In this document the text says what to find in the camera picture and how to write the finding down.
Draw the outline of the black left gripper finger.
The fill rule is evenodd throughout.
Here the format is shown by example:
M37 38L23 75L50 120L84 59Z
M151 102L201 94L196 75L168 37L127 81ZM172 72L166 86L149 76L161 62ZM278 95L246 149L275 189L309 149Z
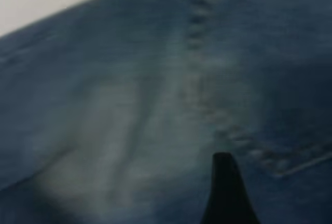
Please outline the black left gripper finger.
M212 157L211 191L202 224L259 224L238 165L230 153Z

